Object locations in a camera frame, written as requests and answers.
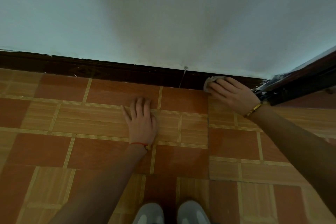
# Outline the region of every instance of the gold bracelet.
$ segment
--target gold bracelet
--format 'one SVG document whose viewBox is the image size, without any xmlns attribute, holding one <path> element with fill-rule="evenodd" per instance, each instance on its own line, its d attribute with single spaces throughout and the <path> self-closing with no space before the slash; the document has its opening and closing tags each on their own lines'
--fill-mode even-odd
<svg viewBox="0 0 336 224">
<path fill-rule="evenodd" d="M 261 107 L 262 103 L 257 104 L 248 114 L 244 115 L 244 118 L 250 116 L 252 113 L 254 113 L 259 107 Z"/>
</svg>

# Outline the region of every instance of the sneaker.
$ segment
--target sneaker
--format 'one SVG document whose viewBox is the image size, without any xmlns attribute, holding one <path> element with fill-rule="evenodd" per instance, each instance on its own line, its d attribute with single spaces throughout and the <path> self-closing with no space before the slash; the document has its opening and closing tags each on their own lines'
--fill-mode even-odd
<svg viewBox="0 0 336 224">
<path fill-rule="evenodd" d="M 179 207 L 177 224 L 210 224 L 210 220 L 199 203 L 189 200 Z"/>
<path fill-rule="evenodd" d="M 132 224 L 164 224 L 163 210 L 156 203 L 140 207 Z"/>
</svg>

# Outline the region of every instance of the baseboard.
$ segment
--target baseboard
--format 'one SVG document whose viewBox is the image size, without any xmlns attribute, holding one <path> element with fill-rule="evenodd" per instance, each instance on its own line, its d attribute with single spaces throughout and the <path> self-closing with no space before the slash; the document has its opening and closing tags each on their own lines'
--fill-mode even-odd
<svg viewBox="0 0 336 224">
<path fill-rule="evenodd" d="M 208 77 L 218 75 L 195 71 L 184 72 L 179 69 L 49 56 L 30 52 L 6 51 L 0 51 L 0 68 L 193 90 L 202 90 L 204 81 Z M 259 78 L 232 77 L 251 89 L 263 83 L 263 79 Z"/>
</svg>

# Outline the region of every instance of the cloth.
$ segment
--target cloth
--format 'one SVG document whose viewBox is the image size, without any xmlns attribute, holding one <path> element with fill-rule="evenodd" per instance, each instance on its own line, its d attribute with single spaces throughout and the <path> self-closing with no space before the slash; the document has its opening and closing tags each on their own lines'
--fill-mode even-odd
<svg viewBox="0 0 336 224">
<path fill-rule="evenodd" d="M 209 92 L 208 91 L 208 83 L 210 83 L 210 82 L 214 82 L 214 81 L 216 81 L 217 79 L 225 79 L 225 76 L 223 76 L 223 75 L 216 75 L 216 76 L 212 76 L 212 77 L 209 77 L 208 79 L 206 79 L 205 80 L 205 83 L 204 83 L 204 86 L 203 86 L 203 90 L 204 90 L 204 92 Z"/>
</svg>

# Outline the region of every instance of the red string bracelet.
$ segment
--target red string bracelet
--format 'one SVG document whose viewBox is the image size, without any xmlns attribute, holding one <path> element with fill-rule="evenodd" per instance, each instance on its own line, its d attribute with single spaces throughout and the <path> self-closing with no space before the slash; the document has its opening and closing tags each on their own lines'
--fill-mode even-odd
<svg viewBox="0 0 336 224">
<path fill-rule="evenodd" d="M 130 145 L 131 144 L 141 144 L 141 145 L 145 146 L 145 149 L 148 150 L 148 151 L 151 149 L 151 145 L 150 144 L 145 144 L 145 143 L 140 143 L 140 142 L 130 143 Z"/>
</svg>

